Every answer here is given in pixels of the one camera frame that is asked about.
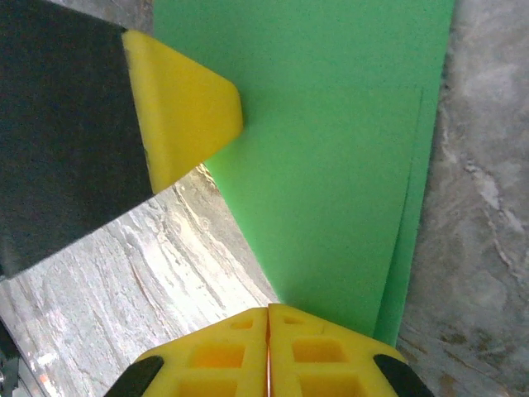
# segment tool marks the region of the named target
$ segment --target yellow plastic block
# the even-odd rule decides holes
[[[397,396],[373,357],[392,347],[283,304],[269,306],[273,397]]]
[[[266,308],[250,309],[143,354],[164,364],[144,397],[267,395]]]
[[[241,134],[241,100],[228,80],[152,37],[122,39],[156,194]]]

